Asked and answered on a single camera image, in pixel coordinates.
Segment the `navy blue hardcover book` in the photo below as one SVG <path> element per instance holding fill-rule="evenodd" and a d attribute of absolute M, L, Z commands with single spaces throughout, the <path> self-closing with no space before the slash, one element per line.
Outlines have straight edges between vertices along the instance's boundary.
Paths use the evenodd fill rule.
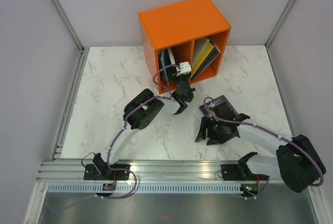
<path fill-rule="evenodd" d="M 210 52 L 210 54 L 207 56 L 207 58 L 203 61 L 203 63 L 200 65 L 199 69 L 195 72 L 195 74 L 191 77 L 191 80 L 196 79 L 199 75 L 202 74 L 202 72 L 218 57 L 218 55 L 221 53 L 218 47 L 212 42 L 214 45 L 213 50 Z"/>

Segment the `bright blue paperback book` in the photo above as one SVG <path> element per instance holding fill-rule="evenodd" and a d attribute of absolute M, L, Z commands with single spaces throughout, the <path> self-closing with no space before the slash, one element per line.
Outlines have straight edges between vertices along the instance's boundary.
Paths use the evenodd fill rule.
<path fill-rule="evenodd" d="M 165 67 L 170 64 L 174 64 L 174 61 L 171 59 L 172 50 L 170 48 L 166 48 L 161 53 L 161 67 Z M 174 67 L 166 68 L 163 73 L 163 78 L 165 81 L 173 74 Z"/>

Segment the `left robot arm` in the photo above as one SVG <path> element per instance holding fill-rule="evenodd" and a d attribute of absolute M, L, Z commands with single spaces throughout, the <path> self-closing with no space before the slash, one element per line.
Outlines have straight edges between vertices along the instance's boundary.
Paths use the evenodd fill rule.
<path fill-rule="evenodd" d="M 120 132 L 101 152 L 94 155 L 93 163 L 86 166 L 86 175 L 104 180 L 113 176 L 120 154 L 131 138 L 145 129 L 157 114 L 165 111 L 171 115 L 179 115 L 193 98 L 195 91 L 189 83 L 190 74 L 174 77 L 176 89 L 168 97 L 155 95 L 150 89 L 144 89 L 124 108 L 124 125 Z"/>

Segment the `light blue paperback book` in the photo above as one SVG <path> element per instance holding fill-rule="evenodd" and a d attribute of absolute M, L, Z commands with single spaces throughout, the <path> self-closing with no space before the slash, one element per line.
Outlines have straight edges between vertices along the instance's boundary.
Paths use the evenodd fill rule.
<path fill-rule="evenodd" d="M 167 52 L 168 52 L 168 56 L 169 56 L 169 59 L 170 59 L 170 64 L 176 64 L 172 49 L 170 47 L 167 48 Z"/>

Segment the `yellow paperback book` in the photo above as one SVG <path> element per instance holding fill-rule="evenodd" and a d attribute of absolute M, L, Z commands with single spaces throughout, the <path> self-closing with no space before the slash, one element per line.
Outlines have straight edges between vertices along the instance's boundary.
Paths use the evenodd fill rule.
<path fill-rule="evenodd" d="M 213 50 L 214 45 L 212 42 L 209 40 L 202 50 L 200 51 L 198 57 L 196 58 L 193 66 L 192 66 L 192 72 L 191 76 L 195 74 L 195 72 L 199 69 L 200 65 L 203 63 L 203 61 L 207 58 L 207 56 L 210 54 L 210 52 Z"/>

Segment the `pale green plastic file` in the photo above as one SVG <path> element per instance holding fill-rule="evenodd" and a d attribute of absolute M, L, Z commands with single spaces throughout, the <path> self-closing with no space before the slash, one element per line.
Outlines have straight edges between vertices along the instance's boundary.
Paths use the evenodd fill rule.
<path fill-rule="evenodd" d="M 193 66 L 196 63 L 197 58 L 199 57 L 201 50 L 205 47 L 206 43 L 209 41 L 208 37 L 200 38 L 195 40 L 194 44 L 194 55 L 191 65 Z"/>

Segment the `dark green hardcover book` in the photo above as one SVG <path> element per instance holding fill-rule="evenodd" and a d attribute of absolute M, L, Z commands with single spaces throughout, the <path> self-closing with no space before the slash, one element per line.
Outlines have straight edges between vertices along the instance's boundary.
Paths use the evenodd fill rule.
<path fill-rule="evenodd" d="M 163 49 L 161 51 L 160 57 L 159 57 L 159 64 L 160 64 L 161 69 L 169 64 L 168 58 L 169 58 L 169 56 L 168 56 L 167 49 Z M 161 72 L 161 77 L 165 82 L 168 82 L 168 75 L 167 75 L 167 70 L 166 69 L 164 69 Z"/>

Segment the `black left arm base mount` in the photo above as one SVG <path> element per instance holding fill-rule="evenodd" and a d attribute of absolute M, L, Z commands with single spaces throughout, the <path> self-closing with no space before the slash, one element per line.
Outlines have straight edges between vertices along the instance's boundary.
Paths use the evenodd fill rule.
<path fill-rule="evenodd" d="M 120 169 L 118 171 L 112 171 L 107 168 L 104 172 L 100 173 L 94 164 L 87 164 L 84 173 L 84 180 L 91 181 L 125 181 L 129 179 L 129 172 L 123 169 L 130 169 L 129 164 L 115 164 L 115 169 Z"/>

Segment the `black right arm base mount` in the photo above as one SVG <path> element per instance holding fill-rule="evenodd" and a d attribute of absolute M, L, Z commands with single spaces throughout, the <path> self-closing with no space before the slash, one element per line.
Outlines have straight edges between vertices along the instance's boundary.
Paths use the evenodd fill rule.
<path fill-rule="evenodd" d="M 225 181 L 265 181 L 268 176 L 253 174 L 246 165 L 222 164 L 217 174 Z"/>

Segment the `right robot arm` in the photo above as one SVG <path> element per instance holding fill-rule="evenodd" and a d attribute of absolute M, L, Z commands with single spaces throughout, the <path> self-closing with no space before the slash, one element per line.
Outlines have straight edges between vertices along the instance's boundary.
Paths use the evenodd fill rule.
<path fill-rule="evenodd" d="M 236 113 L 228 102 L 208 102 L 199 108 L 204 116 L 196 142 L 206 140 L 207 145 L 216 145 L 241 138 L 270 152 L 270 156 L 250 152 L 240 158 L 234 172 L 238 179 L 279 179 L 297 193 L 323 184 L 326 168 L 305 135 L 279 134 L 246 114 Z"/>

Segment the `purple galaxy cover book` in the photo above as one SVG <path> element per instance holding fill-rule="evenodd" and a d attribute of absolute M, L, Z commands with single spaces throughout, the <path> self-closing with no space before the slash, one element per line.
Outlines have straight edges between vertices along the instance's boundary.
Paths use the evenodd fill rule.
<path fill-rule="evenodd" d="M 238 115 L 224 95 L 214 99 L 212 102 L 208 102 L 207 105 L 219 118 L 234 121 Z M 203 113 L 203 117 L 201 118 L 199 132 L 195 139 L 196 143 L 208 139 L 207 146 L 219 145 L 236 137 L 235 127 L 211 117 L 204 105 L 201 105 L 199 109 Z"/>

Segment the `black paperback book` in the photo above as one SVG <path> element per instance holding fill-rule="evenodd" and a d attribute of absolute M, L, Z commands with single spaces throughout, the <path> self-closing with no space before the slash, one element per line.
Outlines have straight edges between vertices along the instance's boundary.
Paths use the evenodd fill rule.
<path fill-rule="evenodd" d="M 167 85 L 176 85 L 177 82 L 177 74 L 180 70 L 179 65 L 170 64 L 166 67 L 166 83 Z"/>

